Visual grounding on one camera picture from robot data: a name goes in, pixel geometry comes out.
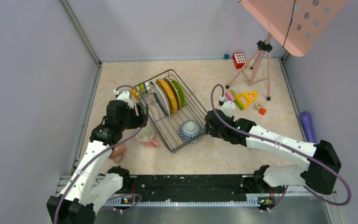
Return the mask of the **orange patterned bowl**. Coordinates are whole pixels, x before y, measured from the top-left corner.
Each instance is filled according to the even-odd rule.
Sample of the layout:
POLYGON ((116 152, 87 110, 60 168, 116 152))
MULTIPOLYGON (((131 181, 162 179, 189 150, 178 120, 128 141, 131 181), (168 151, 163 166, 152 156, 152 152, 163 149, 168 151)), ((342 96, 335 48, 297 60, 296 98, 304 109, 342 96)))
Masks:
POLYGON ((189 141, 192 138, 199 136, 203 133, 203 128, 196 120, 186 120, 179 128, 179 137, 183 141, 189 141))

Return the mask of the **yellow dotted plate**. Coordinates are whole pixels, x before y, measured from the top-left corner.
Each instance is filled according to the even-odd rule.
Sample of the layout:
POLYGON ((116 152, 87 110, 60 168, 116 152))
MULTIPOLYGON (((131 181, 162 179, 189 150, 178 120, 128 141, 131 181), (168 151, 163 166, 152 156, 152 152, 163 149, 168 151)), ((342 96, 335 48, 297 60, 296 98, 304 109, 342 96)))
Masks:
POLYGON ((175 114, 178 111, 178 103, 177 103, 177 100, 173 93, 173 90, 171 89, 169 84, 161 78, 157 79, 157 85, 163 90, 163 92, 168 100, 170 114, 175 114))

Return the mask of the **woven bamboo tray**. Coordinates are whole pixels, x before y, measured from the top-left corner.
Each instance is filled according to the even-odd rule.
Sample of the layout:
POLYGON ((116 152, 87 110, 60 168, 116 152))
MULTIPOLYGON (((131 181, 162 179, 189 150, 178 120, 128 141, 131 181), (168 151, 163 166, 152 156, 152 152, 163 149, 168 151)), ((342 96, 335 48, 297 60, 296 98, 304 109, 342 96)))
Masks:
POLYGON ((178 93, 176 87, 173 85, 173 82, 170 79, 165 78, 164 80, 170 86, 170 88, 171 88, 171 90, 172 90, 172 92, 173 92, 173 94, 175 96, 175 99, 176 99, 176 102, 177 102, 177 111, 179 111, 181 109, 181 107, 182 107, 181 106, 181 99, 179 97, 179 93, 178 93))

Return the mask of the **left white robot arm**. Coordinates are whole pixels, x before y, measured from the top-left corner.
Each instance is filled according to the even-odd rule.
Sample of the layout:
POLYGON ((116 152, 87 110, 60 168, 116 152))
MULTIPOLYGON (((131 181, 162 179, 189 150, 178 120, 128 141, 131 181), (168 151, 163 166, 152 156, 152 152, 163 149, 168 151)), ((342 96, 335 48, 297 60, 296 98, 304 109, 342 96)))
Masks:
POLYGON ((106 115, 90 135, 86 152, 70 181, 57 196, 47 201, 47 209, 54 224, 92 224, 105 202, 115 193, 125 193, 131 187, 128 177, 107 174, 94 185, 97 174, 111 152, 125 143, 123 132, 142 130, 148 121, 148 106, 132 104, 130 100, 112 100, 106 115))

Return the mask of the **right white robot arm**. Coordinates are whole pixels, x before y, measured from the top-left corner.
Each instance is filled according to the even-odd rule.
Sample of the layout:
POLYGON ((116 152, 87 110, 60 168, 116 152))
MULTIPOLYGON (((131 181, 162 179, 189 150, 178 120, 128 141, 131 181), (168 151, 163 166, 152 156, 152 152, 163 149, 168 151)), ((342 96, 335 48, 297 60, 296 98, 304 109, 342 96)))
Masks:
POLYGON ((219 109, 209 111, 205 120, 206 133, 212 137, 233 145, 260 149, 293 163, 287 167, 264 166, 263 174, 255 179, 258 191, 268 192, 272 187, 280 185, 303 185, 324 195, 333 192, 337 177, 308 159, 312 157, 338 173, 342 163, 330 142, 321 140, 313 143, 287 138, 251 120, 235 120, 219 109))

